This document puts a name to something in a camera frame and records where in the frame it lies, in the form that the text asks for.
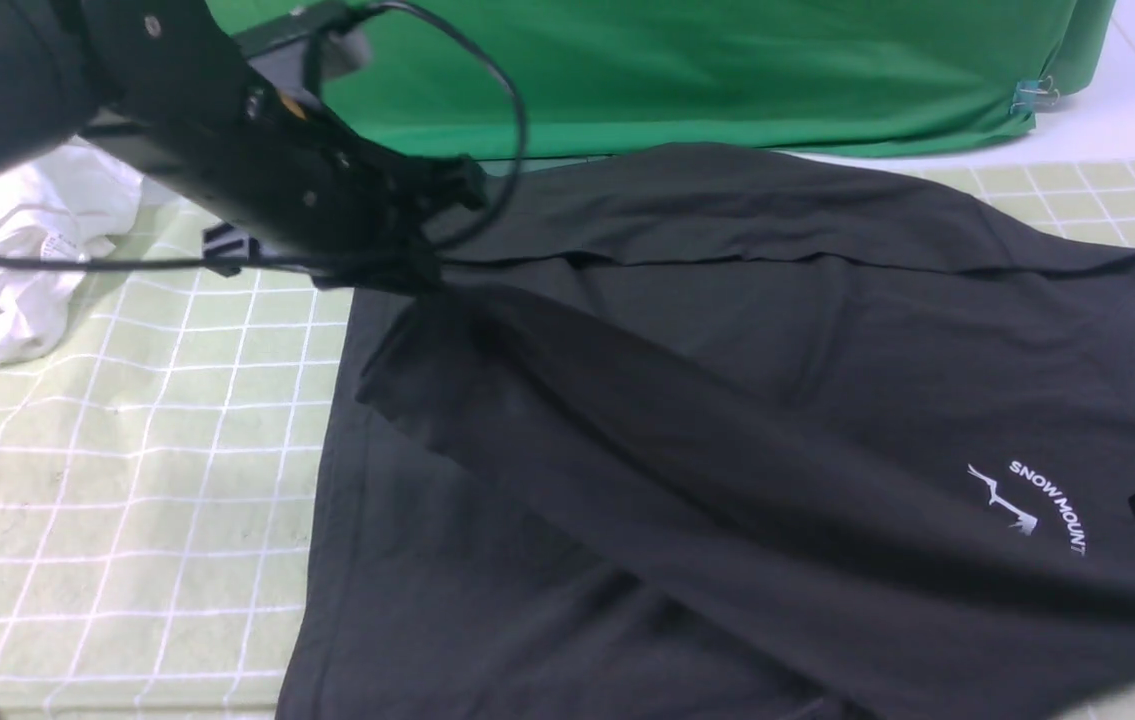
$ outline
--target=metal clip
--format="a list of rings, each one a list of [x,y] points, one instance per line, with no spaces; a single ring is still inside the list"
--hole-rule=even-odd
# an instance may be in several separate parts
[[[1011,97],[1011,109],[1008,114],[1033,115],[1037,110],[1052,108],[1060,102],[1060,90],[1056,79],[1046,76],[1042,79],[1023,79],[1016,83],[1016,94]]]

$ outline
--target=light green mat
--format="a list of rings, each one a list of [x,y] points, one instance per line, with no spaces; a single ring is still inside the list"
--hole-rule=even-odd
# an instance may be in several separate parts
[[[923,174],[1040,228],[1135,245],[1135,164]],[[123,252],[192,254],[209,224],[184,202],[148,210]],[[0,370],[15,719],[274,714],[351,298],[285,274],[93,277],[64,345]],[[1135,720],[1135,690],[1075,717]]]

